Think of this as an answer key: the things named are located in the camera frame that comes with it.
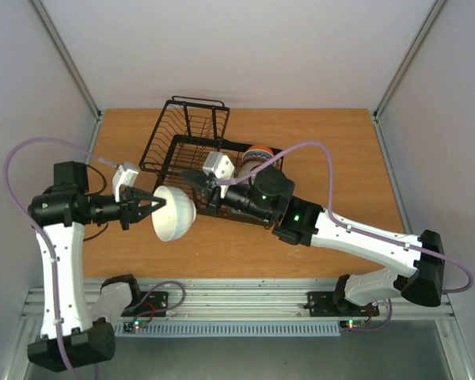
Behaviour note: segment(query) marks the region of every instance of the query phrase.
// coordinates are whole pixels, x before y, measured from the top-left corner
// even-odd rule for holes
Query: white bowl
[[[159,186],[153,195],[165,199],[165,206],[151,214],[158,238],[162,241],[181,238],[196,220],[196,205],[182,190],[173,186]]]

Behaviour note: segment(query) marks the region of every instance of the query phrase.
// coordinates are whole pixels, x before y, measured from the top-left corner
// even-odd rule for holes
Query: wire basket handle
[[[213,100],[213,99],[204,99],[202,97],[180,97],[180,96],[173,96],[173,100],[174,101],[183,101],[183,100],[188,100],[188,101],[205,101],[207,103],[217,103],[219,105],[221,105],[222,107],[225,107],[225,103],[223,103],[222,101],[216,101],[216,100]]]

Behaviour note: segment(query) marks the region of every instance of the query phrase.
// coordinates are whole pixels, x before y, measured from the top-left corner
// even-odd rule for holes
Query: metal frame
[[[86,301],[92,305],[101,291],[105,279],[85,281]],[[164,279],[139,279],[142,291]],[[310,311],[303,309],[307,304],[309,291],[334,291],[336,279],[178,279],[187,291],[184,304],[167,312],[165,317],[155,321],[338,321],[348,318],[310,317]],[[169,303],[175,304],[181,298],[181,290],[175,285],[160,287],[169,292]],[[42,318],[44,289],[33,288],[28,293],[24,317]],[[387,302],[378,303],[380,321],[387,316]],[[414,305],[403,298],[393,300],[395,321],[453,321],[454,311],[449,298],[443,296],[442,305],[427,308]]]
[[[49,36],[51,42],[53,43],[56,51],[60,55],[65,67],[69,71],[70,76],[74,79],[76,86],[81,91],[81,95],[85,98],[86,103],[92,114],[98,119],[101,112],[97,107],[97,103],[92,97],[92,94],[88,90],[88,87],[85,84],[81,74],[79,73],[78,68],[76,67],[70,53],[65,46],[62,37],[59,35],[58,30],[56,30],[55,24],[49,16],[48,10],[44,6],[42,0],[28,0],[30,5],[33,8],[33,11],[38,16],[40,23],[44,27],[46,34]]]
[[[450,373],[455,380],[475,380],[475,372],[457,321],[437,321]]]
[[[89,134],[88,142],[85,145],[86,150],[88,150],[89,152],[93,152],[95,149],[95,144],[97,144],[97,137],[98,137],[99,132],[101,131],[102,122],[104,121],[104,115],[105,115],[105,111],[102,111],[100,115],[98,116],[97,121],[93,125],[91,133]],[[90,161],[91,161],[91,158],[85,154],[85,157],[83,158],[83,162],[85,164],[89,164]]]
[[[393,189],[394,199],[396,200],[396,206],[397,210],[399,211],[401,223],[403,224],[403,229],[405,230],[405,233],[411,234],[412,225],[406,212],[405,200],[403,199],[403,195],[399,189],[396,172],[394,171],[393,163],[389,154],[389,148],[387,147],[385,136],[383,135],[380,116],[375,116],[372,112],[371,122],[373,123],[374,132],[377,135],[378,145],[382,151],[383,161],[386,165],[387,173],[389,174],[390,187]]]
[[[409,67],[412,65],[413,60],[422,48],[424,41],[428,37],[429,32],[433,29],[433,26],[435,25],[448,1],[449,0],[435,0],[431,5],[431,8],[427,12],[426,17],[422,21],[419,31],[413,38],[412,43],[406,51],[405,57],[397,68],[397,71],[394,74],[393,79],[389,84],[389,87],[387,87],[386,93],[383,95],[382,99],[380,100],[380,103],[378,103],[378,107],[374,112],[375,115],[380,116],[385,111],[386,106],[389,104],[391,97],[396,92],[397,87],[400,85],[401,80],[405,76]]]
[[[0,374],[1,380],[19,380],[26,378],[29,359],[25,347],[33,343],[39,335],[42,321],[40,319],[20,317],[10,343],[6,365]]]

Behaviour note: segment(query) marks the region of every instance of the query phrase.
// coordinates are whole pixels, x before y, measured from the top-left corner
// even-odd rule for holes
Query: black cable
[[[97,173],[102,178],[102,188],[98,192],[91,192],[87,196],[99,196],[108,187],[108,181],[105,179],[104,174],[102,174],[102,172],[99,169],[94,168],[93,166],[89,164],[86,164],[86,167],[92,169],[95,173]]]
[[[85,237],[84,239],[82,239],[83,241],[88,241],[88,240],[93,240],[94,238],[98,238],[99,236],[101,236],[109,227],[109,223],[105,223],[105,226],[102,230],[98,231],[96,234],[94,234],[93,236],[90,236],[90,237]]]

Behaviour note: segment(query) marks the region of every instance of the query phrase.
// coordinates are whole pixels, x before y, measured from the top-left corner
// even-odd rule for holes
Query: white bracket
[[[124,162],[118,166],[118,169],[112,178],[112,193],[114,200],[120,201],[120,189],[122,186],[133,186],[135,178],[139,175],[139,168],[130,162]]]
[[[213,173],[219,180],[229,180],[234,175],[234,164],[229,156],[220,152],[210,152],[203,165],[203,172],[208,176]],[[225,198],[229,185],[220,187],[220,198]]]
[[[101,296],[92,306],[92,320],[104,318],[106,322],[116,325],[124,309],[132,302],[132,293],[128,283],[111,283],[103,287]]]
[[[401,292],[394,287],[396,279],[397,273],[387,268],[366,275],[351,275],[345,285],[345,299],[365,306],[379,299],[401,297]]]

